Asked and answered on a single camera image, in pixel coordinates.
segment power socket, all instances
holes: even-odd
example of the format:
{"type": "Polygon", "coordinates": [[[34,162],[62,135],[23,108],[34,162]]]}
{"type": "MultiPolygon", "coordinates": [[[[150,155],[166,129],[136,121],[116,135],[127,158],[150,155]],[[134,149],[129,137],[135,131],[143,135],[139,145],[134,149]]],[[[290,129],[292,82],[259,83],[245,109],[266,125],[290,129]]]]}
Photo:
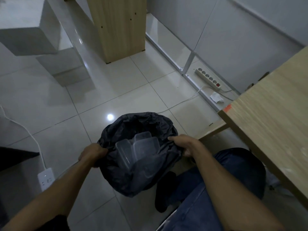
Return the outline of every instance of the power socket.
{"type": "Polygon", "coordinates": [[[196,69],[195,73],[215,90],[221,89],[221,82],[217,78],[213,78],[212,76],[210,76],[202,68],[196,69]]]}
{"type": "Polygon", "coordinates": [[[44,170],[38,174],[38,181],[42,191],[46,190],[55,181],[54,173],[51,168],[44,170]]]}

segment hand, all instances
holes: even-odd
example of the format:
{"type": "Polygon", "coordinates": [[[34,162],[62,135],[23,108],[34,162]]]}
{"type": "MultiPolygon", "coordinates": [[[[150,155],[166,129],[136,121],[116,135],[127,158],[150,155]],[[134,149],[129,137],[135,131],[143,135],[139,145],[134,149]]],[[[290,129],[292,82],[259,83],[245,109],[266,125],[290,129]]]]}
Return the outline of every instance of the hand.
{"type": "Polygon", "coordinates": [[[108,149],[102,148],[97,143],[91,143],[89,146],[87,146],[83,152],[80,154],[78,160],[89,160],[92,164],[92,167],[94,166],[95,162],[103,158],[105,155],[107,155],[108,149]]]}
{"type": "Polygon", "coordinates": [[[186,157],[192,157],[192,152],[190,151],[190,148],[194,143],[199,142],[199,140],[187,135],[169,136],[168,140],[174,141],[174,143],[179,147],[185,148],[183,156],[186,157]]]}

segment forearm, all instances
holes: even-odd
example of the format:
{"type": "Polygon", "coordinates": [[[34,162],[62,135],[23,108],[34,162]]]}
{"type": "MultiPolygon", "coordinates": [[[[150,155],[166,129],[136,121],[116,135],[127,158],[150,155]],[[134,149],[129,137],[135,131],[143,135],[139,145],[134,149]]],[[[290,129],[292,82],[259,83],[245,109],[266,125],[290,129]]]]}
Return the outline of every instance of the forearm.
{"type": "Polygon", "coordinates": [[[222,167],[202,143],[191,143],[189,151],[225,230],[283,230],[271,211],[222,167]]]}
{"type": "Polygon", "coordinates": [[[3,230],[35,230],[57,215],[68,216],[91,166],[90,159],[78,162],[24,207],[3,230]]]}

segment person's left arm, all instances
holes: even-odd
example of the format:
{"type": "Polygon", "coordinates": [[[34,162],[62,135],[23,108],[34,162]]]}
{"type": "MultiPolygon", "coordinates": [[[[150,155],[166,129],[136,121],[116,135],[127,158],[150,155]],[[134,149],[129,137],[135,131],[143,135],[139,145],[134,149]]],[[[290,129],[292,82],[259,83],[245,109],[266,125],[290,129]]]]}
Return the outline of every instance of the person's left arm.
{"type": "Polygon", "coordinates": [[[57,215],[67,217],[91,167],[107,152],[97,143],[87,146],[79,162],[25,206],[4,226],[3,231],[32,231],[57,215]]]}

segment black sleeve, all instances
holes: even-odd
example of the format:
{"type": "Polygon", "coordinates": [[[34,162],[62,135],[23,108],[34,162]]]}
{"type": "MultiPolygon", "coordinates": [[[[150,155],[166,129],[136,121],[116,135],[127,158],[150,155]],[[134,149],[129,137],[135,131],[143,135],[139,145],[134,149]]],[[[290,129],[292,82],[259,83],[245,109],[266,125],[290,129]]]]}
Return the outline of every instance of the black sleeve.
{"type": "Polygon", "coordinates": [[[37,229],[37,231],[70,231],[67,224],[67,217],[63,215],[57,215],[52,220],[45,223],[43,226],[37,229]]]}

